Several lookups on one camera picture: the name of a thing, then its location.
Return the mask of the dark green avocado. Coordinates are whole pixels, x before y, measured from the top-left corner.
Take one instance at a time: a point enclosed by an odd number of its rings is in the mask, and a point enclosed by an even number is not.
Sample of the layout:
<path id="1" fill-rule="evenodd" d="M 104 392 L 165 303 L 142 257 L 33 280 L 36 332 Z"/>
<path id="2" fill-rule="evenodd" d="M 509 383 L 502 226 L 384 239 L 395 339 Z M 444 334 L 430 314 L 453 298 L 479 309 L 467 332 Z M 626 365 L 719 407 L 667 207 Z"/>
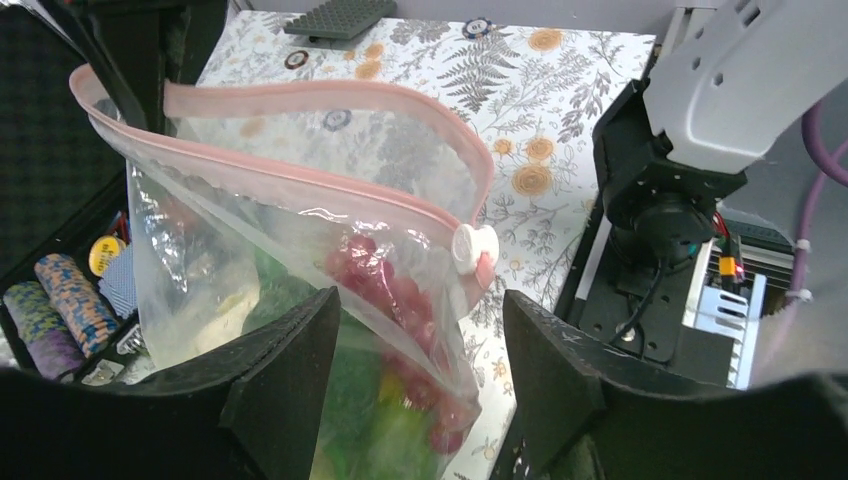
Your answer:
<path id="1" fill-rule="evenodd" d="M 278 319 L 317 292 L 314 286 L 291 275 L 283 264 L 261 250 L 255 253 L 255 265 L 260 298 L 245 319 L 244 334 Z M 323 421 L 337 431 L 347 428 L 355 433 L 369 426 L 377 404 L 380 372 L 375 336 L 343 310 Z"/>

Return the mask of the clear pink zip top bag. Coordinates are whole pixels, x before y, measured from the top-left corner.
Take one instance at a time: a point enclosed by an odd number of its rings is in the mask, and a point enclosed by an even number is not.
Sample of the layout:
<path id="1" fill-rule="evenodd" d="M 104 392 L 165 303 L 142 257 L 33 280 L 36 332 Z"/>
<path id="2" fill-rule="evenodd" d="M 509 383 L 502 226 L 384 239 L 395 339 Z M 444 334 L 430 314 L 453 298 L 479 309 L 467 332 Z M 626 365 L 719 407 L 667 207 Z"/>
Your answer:
<path id="1" fill-rule="evenodd" d="M 345 128 L 323 128 L 332 110 L 350 110 Z M 464 384 L 459 393 L 480 413 L 478 385 L 464 354 L 459 323 L 482 299 L 499 256 L 495 231 L 476 221 L 471 200 L 474 176 L 468 166 L 420 121 L 399 113 L 333 108 L 236 118 L 182 118 L 168 121 L 167 135 L 397 189 L 433 202 L 461 225 L 477 229 L 474 241 L 495 251 L 492 268 L 470 275 L 437 223 L 422 231 L 375 219 L 334 218 L 328 212 L 254 199 L 217 188 L 195 176 L 169 171 L 158 182 L 128 161 L 132 209 L 134 274 L 140 329 L 155 368 L 164 370 L 242 337 L 245 319 L 260 298 L 255 253 L 261 250 L 288 272 L 319 290 L 336 288 L 347 311 L 376 338 L 381 361 L 377 404 L 370 425 L 359 433 L 333 429 L 323 421 L 325 396 L 311 474 L 316 479 L 438 479 L 454 454 L 430 446 L 435 416 L 378 399 L 386 347 L 435 373 L 427 357 L 392 321 L 323 269 L 327 254 L 354 234 L 373 239 L 378 255 L 397 275 L 409 276 L 431 292 L 437 325 L 456 356 Z"/>

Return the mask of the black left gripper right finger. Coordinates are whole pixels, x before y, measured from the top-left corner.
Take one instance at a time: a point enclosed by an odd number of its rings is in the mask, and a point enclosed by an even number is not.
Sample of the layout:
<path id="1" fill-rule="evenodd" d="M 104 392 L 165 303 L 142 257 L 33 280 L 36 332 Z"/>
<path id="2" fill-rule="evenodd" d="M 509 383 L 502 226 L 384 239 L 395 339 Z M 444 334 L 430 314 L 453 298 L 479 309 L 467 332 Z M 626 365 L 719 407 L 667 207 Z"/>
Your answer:
<path id="1" fill-rule="evenodd" d="M 509 290 L 502 317 L 521 457 L 542 479 L 843 479 L 847 378 L 750 390 L 621 353 Z"/>

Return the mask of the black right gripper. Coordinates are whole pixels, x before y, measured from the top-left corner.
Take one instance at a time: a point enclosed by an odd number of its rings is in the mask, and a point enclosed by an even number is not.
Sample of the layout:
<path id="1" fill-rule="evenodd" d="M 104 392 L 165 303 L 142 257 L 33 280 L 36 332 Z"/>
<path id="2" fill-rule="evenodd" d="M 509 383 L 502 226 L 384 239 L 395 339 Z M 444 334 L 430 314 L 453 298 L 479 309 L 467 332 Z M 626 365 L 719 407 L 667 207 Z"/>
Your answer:
<path id="1" fill-rule="evenodd" d="M 41 1 L 124 121 L 165 133 L 164 86 L 197 82 L 226 24 L 226 0 Z"/>

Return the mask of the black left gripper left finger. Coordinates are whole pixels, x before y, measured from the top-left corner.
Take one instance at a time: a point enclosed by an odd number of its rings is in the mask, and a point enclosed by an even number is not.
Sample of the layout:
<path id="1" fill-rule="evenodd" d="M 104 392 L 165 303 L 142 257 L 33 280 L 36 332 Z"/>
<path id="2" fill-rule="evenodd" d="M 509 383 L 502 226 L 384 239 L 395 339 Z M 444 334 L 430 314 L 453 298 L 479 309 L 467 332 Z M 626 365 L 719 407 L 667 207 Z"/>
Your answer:
<path id="1" fill-rule="evenodd" d="M 5 479 L 306 479 L 340 323 L 335 288 L 126 385 L 1 373 Z"/>

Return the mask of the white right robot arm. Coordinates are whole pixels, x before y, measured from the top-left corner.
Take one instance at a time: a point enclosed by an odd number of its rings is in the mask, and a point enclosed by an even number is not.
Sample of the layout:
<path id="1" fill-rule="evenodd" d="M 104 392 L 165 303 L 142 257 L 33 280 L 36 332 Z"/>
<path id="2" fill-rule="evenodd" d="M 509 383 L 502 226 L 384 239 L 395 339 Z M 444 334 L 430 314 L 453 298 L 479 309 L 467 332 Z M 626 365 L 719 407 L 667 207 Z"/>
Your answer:
<path id="1" fill-rule="evenodd" d="M 315 81 L 199 88 L 165 72 L 159 43 L 170 11 L 198 20 L 181 44 L 206 52 L 225 20 L 222 1 L 47 1 L 51 20 L 85 64 L 70 86 L 103 138 L 126 159 L 165 182 L 169 171 L 262 204 L 292 205 L 334 218 L 375 219 L 422 231 L 438 224 L 464 275 L 492 268 L 495 251 L 474 241 L 433 202 L 397 189 L 167 135 L 168 121 L 236 118 L 350 108 L 420 121 L 474 176 L 480 208 L 492 162 L 459 118 L 434 99 L 402 87 Z M 818 102 L 847 77 L 847 5 L 843 1 L 729 1 L 675 52 L 629 83 L 593 131 L 601 203 L 617 228 L 655 251 L 705 242 L 717 203 L 746 182 L 759 160 L 798 118 L 814 122 Z"/>

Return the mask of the red grape bunch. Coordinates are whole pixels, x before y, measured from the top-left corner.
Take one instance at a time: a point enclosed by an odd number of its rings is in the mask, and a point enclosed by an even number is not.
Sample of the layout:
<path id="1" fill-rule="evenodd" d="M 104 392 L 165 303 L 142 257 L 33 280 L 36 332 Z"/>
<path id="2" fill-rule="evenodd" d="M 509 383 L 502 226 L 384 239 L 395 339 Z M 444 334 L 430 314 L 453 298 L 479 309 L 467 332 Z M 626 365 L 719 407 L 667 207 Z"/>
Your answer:
<path id="1" fill-rule="evenodd" d="M 350 236 L 327 254 L 323 269 L 400 327 L 427 357 L 433 375 L 411 357 L 386 347 L 378 399 L 382 403 L 397 400 L 407 409 L 433 414 L 431 448 L 442 455 L 456 453 L 477 409 L 473 399 L 459 393 L 464 381 L 437 325 L 431 292 L 420 289 L 411 277 L 397 275 L 392 263 L 378 255 L 376 242 L 361 234 Z"/>

